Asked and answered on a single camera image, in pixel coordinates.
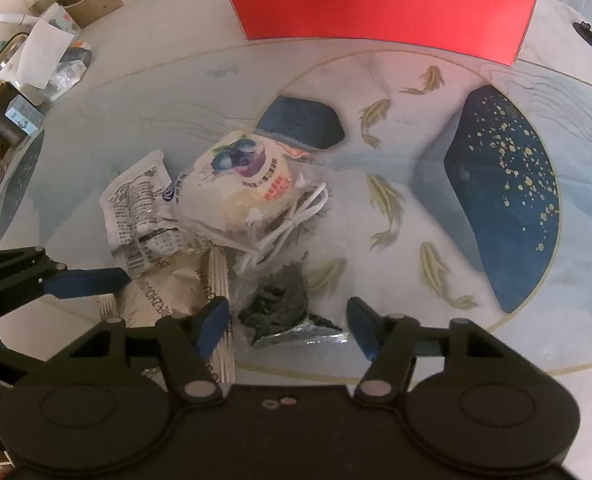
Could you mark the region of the brown foil wrapper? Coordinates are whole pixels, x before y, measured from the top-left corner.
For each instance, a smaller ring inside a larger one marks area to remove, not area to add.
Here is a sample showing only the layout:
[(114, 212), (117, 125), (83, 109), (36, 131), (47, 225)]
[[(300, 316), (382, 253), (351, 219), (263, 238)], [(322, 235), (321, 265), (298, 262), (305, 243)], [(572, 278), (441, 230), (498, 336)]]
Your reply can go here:
[(195, 315), (217, 296), (230, 296), (223, 251), (189, 248), (155, 260), (121, 292), (102, 295), (100, 315), (123, 318), (129, 327), (152, 326), (164, 316)]

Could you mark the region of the dark dried seaweed packet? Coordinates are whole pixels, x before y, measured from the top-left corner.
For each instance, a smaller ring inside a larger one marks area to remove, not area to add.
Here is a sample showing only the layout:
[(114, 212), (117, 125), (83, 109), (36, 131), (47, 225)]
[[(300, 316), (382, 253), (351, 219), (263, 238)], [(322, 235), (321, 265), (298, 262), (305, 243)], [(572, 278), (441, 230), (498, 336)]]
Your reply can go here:
[(304, 254), (299, 260), (237, 278), (232, 310), (235, 327), (247, 346), (346, 342), (345, 316), (333, 298), (346, 267), (343, 257), (313, 266)]

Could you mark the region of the white printed snack wrapper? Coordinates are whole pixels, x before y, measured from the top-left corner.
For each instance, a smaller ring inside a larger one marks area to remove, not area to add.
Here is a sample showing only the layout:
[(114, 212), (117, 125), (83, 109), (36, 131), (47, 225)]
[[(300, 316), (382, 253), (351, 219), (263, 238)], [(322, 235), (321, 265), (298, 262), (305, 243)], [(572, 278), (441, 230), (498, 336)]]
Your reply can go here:
[(186, 247), (165, 200), (171, 184), (163, 153), (155, 150), (119, 174), (101, 194), (110, 252), (131, 278)]

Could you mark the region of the blueberry bread package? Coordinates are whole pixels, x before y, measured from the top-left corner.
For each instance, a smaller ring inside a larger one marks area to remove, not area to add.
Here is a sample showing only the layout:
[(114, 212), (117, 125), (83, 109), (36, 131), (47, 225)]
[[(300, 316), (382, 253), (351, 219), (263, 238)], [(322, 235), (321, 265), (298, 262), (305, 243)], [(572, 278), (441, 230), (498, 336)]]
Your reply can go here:
[(308, 155), (301, 148), (236, 130), (178, 174), (163, 199), (186, 236), (251, 249), (306, 186), (298, 181), (295, 162)]

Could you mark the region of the small blue carton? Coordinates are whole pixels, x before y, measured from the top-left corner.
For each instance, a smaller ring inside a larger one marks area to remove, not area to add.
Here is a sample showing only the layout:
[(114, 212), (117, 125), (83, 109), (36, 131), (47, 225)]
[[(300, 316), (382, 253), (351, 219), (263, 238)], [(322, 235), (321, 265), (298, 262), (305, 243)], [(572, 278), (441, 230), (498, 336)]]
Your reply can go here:
[(43, 115), (40, 110), (35, 108), (21, 94), (14, 96), (8, 103), (5, 117), (28, 136), (39, 132), (42, 128)]

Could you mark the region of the clear plastic bag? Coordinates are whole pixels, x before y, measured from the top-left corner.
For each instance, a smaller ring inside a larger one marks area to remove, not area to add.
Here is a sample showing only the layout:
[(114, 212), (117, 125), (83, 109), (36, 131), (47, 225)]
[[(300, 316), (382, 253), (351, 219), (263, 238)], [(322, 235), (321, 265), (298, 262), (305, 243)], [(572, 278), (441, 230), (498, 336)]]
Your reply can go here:
[(91, 45), (87, 41), (75, 41), (63, 54), (48, 85), (41, 93), (46, 102), (53, 103), (78, 84), (92, 61)]

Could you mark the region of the white paper sheet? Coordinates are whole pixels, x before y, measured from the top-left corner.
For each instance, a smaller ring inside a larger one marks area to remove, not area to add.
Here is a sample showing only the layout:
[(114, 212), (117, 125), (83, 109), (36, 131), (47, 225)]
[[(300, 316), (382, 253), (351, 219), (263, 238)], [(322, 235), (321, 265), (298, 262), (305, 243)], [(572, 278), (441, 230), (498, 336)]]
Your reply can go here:
[(62, 56), (75, 38), (74, 34), (39, 20), (19, 52), (0, 71), (0, 79), (17, 82), (20, 86), (29, 84), (40, 90), (46, 88)]

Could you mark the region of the white patterned cup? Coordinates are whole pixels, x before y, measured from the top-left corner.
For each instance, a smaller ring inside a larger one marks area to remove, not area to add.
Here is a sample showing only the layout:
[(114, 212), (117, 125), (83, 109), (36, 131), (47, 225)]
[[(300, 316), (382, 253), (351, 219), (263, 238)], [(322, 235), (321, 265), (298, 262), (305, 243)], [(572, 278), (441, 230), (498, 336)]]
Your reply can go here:
[(72, 34), (75, 38), (78, 38), (81, 34), (80, 26), (67, 12), (64, 6), (61, 6), (57, 2), (52, 3), (44, 12), (42, 12), (40, 18), (42, 21), (48, 22), (53, 27)]

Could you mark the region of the red cardboard box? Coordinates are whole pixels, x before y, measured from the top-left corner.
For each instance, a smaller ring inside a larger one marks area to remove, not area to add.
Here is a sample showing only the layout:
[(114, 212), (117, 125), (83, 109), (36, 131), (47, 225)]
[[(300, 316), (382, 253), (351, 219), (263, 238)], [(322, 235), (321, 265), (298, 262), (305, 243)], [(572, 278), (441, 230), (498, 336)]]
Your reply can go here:
[(249, 39), (416, 44), (510, 65), (536, 0), (231, 0)]

